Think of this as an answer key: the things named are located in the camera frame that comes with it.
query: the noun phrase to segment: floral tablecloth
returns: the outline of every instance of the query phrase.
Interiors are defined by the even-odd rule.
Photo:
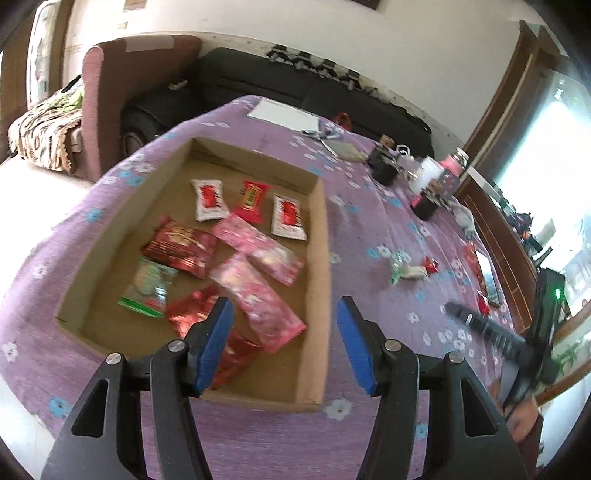
[[[351,295],[386,337],[417,353],[442,357],[463,351],[483,383],[500,375],[501,357],[444,312],[458,300],[477,308],[476,279],[463,256],[466,243],[453,216],[440,209],[422,222],[409,208],[411,192],[399,179],[375,184],[364,164],[337,160],[321,143],[246,114],[258,97],[247,96],[187,121],[115,166],[52,235],[27,258],[0,307],[0,375],[32,414],[58,435],[71,406],[102,358],[56,325],[61,295],[116,211],[181,144],[207,136],[306,168],[325,183],[330,230],[333,305]],[[334,124],[332,128],[340,129]],[[369,152],[374,143],[341,130],[346,141]],[[481,251],[485,251],[476,240]],[[391,287],[390,257],[413,264],[426,255],[439,262],[430,281]],[[511,326],[506,305],[492,313]],[[253,411],[194,400],[203,449],[216,479],[354,478],[374,423],[378,399],[356,385],[334,318],[326,404],[318,413]],[[158,477],[150,408],[144,402],[148,472]],[[426,445],[428,396],[421,394],[410,478],[419,476]]]

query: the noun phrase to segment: white floor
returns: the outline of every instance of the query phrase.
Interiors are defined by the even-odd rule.
[[[82,200],[92,184],[43,170],[19,157],[0,165],[0,298],[29,252]],[[0,437],[35,479],[54,439],[0,377]]]

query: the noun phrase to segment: screw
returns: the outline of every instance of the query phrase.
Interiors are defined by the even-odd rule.
[[[449,361],[453,364],[461,364],[464,361],[464,354],[454,350],[449,354]]]
[[[182,340],[173,340],[168,344],[168,350],[171,352],[180,352],[184,348],[184,342]]]
[[[398,352],[402,348],[398,340],[386,340],[384,346],[388,352]]]
[[[121,354],[120,353],[112,353],[107,357],[106,360],[107,364],[109,365],[117,365],[121,362]]]

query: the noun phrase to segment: blue flower print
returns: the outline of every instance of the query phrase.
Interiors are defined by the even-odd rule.
[[[427,438],[428,431],[429,425],[427,425],[426,423],[420,423],[419,425],[417,425],[417,428],[415,429],[414,437],[417,440],[424,440]]]
[[[90,223],[98,222],[103,217],[104,210],[100,208],[93,208],[86,214],[86,220]]]
[[[51,397],[47,403],[49,411],[57,419],[66,419],[70,414],[72,407],[68,405],[68,402],[63,398]]]
[[[143,177],[133,177],[129,180],[127,180],[125,183],[127,185],[129,185],[130,187],[139,187],[140,185],[142,185],[144,182],[144,178]]]
[[[379,252],[374,248],[374,247],[369,247],[366,252],[368,253],[368,255],[375,259],[378,260],[380,258],[382,258],[382,256],[379,254]]]

